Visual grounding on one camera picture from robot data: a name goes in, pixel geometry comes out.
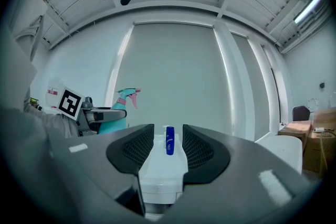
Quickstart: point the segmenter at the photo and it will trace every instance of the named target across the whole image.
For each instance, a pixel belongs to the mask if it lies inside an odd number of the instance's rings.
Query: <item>gray sleeve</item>
[[[65,138],[77,137],[78,136],[78,125],[76,121],[62,115],[62,114],[47,114],[44,111],[40,111],[29,103],[30,90],[28,90],[25,103],[24,112],[39,118],[42,121],[43,126],[53,127],[60,131]]]
[[[19,33],[15,39],[22,51],[32,61],[39,44],[39,39],[42,34],[43,16],[39,16],[30,26],[21,33]],[[31,114],[32,116],[39,118],[45,127],[57,128],[65,138],[78,136],[78,126],[76,122],[63,115],[47,114],[43,111],[39,111],[32,107],[30,101],[30,89],[28,89],[24,100],[24,112]]]

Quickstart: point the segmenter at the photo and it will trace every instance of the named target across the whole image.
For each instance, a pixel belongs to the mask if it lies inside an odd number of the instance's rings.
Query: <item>teal spray bottle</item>
[[[126,97],[132,99],[132,103],[134,107],[137,109],[137,93],[140,92],[141,89],[136,88],[128,88],[118,91],[120,97],[118,98],[117,102],[113,105],[111,109],[123,109],[126,110]],[[104,122],[100,125],[98,134],[107,134],[112,133],[118,130],[126,129],[126,118],[117,120],[117,121],[110,121]]]

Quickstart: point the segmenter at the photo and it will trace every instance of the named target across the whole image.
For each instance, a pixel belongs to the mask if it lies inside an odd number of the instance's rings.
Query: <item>black chair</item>
[[[310,110],[304,105],[293,108],[293,121],[307,121],[309,120]]]

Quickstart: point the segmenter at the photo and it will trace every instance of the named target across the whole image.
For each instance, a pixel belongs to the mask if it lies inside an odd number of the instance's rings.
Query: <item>black mesh pad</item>
[[[107,159],[120,172],[138,175],[154,145],[154,124],[111,143],[106,150]]]
[[[188,161],[188,173],[183,176],[183,185],[210,183],[230,162],[226,146],[186,124],[183,125],[182,147]]]

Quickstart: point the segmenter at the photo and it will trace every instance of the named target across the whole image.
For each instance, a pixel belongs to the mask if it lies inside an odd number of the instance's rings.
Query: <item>cable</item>
[[[279,42],[279,40],[280,40],[280,38],[281,38],[281,36],[282,36],[282,31],[290,24],[292,22],[292,20],[290,20],[289,21],[289,23],[281,30],[281,32],[280,32],[280,37],[279,37],[279,39],[274,43],[274,45],[273,46],[275,46],[276,45],[276,43],[278,43]]]

